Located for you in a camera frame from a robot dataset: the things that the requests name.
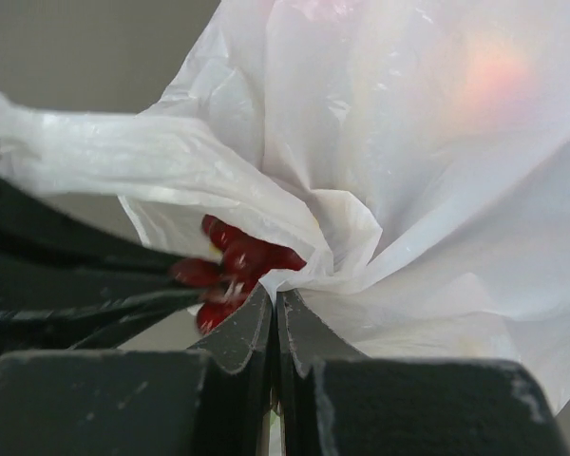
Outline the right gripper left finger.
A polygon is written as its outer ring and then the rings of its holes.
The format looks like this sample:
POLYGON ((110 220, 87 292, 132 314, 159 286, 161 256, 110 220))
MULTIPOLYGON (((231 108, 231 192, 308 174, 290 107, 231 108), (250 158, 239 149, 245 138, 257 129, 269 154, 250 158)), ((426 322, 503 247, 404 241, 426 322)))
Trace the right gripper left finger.
POLYGON ((272 304, 256 289, 185 351, 0 357, 0 455, 262 455, 272 304))

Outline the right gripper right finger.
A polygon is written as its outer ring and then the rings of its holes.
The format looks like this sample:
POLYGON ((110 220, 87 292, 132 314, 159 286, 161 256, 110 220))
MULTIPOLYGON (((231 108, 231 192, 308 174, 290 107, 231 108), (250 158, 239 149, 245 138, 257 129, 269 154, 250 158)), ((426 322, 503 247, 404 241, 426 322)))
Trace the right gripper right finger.
POLYGON ((288 455, 565 455, 538 383, 504 360, 374 359, 298 292, 275 304, 288 455))

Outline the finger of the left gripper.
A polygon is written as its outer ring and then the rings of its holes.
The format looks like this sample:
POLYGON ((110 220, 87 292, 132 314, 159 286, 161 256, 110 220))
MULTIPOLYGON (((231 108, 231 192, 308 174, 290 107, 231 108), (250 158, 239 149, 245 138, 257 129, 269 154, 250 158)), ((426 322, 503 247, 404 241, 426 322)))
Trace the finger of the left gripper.
POLYGON ((0 350, 116 348, 197 304, 201 294, 201 290, 167 289, 62 312, 0 311, 0 350))
POLYGON ((61 213, 2 178, 0 253, 37 264, 161 276, 179 260, 61 213))

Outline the dark red grape bunch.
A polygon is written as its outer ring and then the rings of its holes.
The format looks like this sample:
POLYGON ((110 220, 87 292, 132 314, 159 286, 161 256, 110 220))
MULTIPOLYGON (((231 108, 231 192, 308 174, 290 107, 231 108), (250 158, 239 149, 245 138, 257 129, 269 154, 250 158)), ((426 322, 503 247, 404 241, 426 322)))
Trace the dark red grape bunch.
POLYGON ((201 231, 221 253, 220 262, 184 258, 171 267, 170 275, 203 290, 196 314, 203 335, 240 308, 263 276, 272 270, 300 271, 306 266, 293 249, 251 237, 214 216, 203 217, 201 231))

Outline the white plastic fruit bag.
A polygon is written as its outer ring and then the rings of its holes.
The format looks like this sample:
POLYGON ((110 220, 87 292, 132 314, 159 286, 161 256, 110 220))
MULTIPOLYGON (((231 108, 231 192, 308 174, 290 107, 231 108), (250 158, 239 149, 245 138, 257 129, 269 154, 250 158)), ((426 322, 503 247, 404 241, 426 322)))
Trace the white plastic fruit bag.
POLYGON ((570 1, 224 1, 139 114, 0 93, 0 176, 288 246, 264 279, 374 357, 523 364, 570 400, 570 1))

